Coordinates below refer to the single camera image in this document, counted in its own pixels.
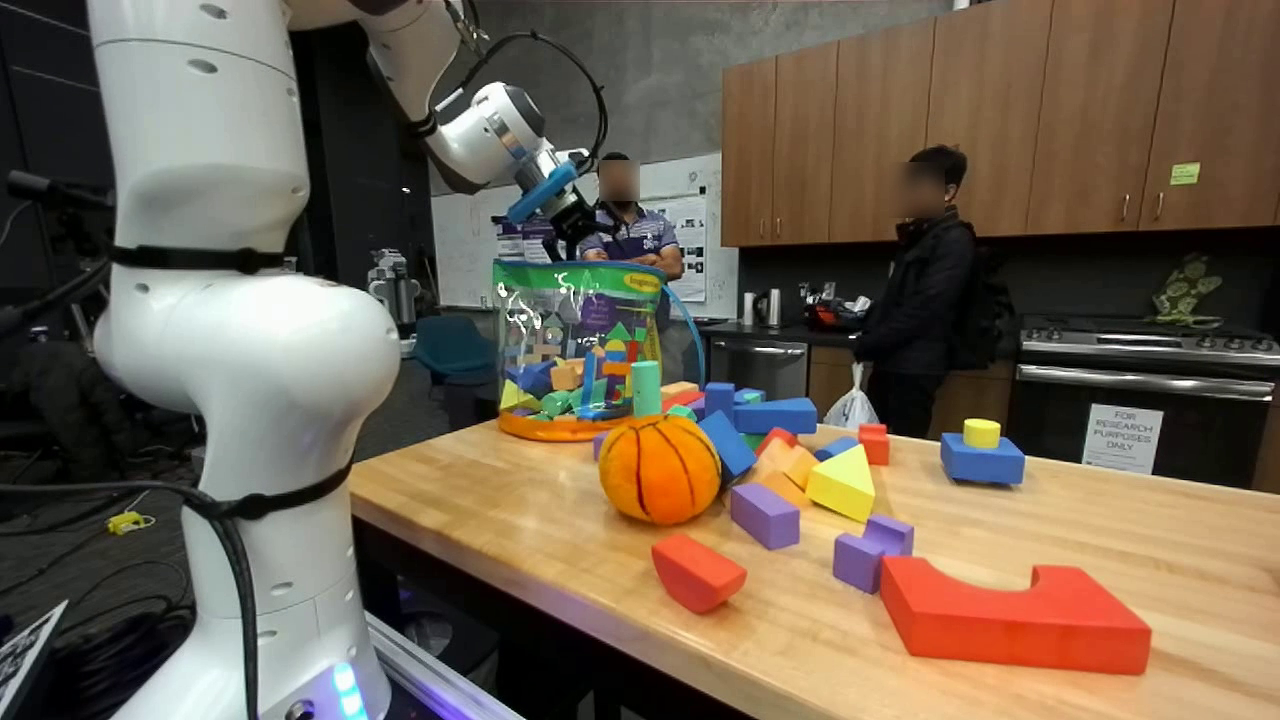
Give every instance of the whiteboard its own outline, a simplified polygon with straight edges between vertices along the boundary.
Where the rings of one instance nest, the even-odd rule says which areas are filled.
[[[738,315],[740,252],[719,248],[719,151],[686,155],[666,163],[637,163],[640,204],[676,226],[686,248],[686,277],[673,285],[689,315]],[[436,198],[436,285],[443,309],[492,309],[492,259],[524,258],[545,259],[532,240],[502,240],[492,215],[522,200],[517,186],[484,187],[477,198]]]

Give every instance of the oven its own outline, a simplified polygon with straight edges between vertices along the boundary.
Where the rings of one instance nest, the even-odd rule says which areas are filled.
[[[1007,437],[1029,455],[1247,488],[1280,346],[1251,329],[1029,322]]]

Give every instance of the kitchen cabinet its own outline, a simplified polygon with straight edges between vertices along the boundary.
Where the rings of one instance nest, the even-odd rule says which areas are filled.
[[[1174,0],[1055,0],[1029,234],[1135,230]]]
[[[930,123],[932,24],[836,44],[831,240],[891,240],[879,159],[918,155]]]
[[[930,144],[961,144],[961,210],[981,237],[1029,230],[1052,0],[949,13],[932,30]]]
[[[719,234],[728,248],[776,237],[776,65],[734,65],[719,89]]]
[[[1278,72],[1278,0],[1055,0],[1029,230],[1278,226]]]
[[[1280,5],[1176,0],[1139,230],[1278,226]]]
[[[836,44],[776,59],[776,245],[831,240]]]

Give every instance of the red block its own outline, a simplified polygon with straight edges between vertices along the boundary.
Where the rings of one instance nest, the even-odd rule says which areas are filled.
[[[719,555],[716,547],[686,534],[673,534],[654,543],[654,569],[666,581],[667,595],[676,595],[697,616],[710,616],[719,605],[728,605],[728,595],[747,581],[747,573],[738,561]]]
[[[1029,592],[989,592],[919,555],[885,555],[879,602],[914,657],[1139,675],[1153,628],[1081,569],[1034,569]]]
[[[885,433],[885,423],[863,423],[861,433],[855,433],[855,441],[863,446],[863,451],[868,451],[868,466],[887,466],[887,433]]]

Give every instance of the poster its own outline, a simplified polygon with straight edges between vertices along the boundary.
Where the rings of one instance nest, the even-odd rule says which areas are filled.
[[[1160,430],[1163,430],[1163,413],[1126,408],[1126,403],[1088,403],[1081,466],[1153,476]]]

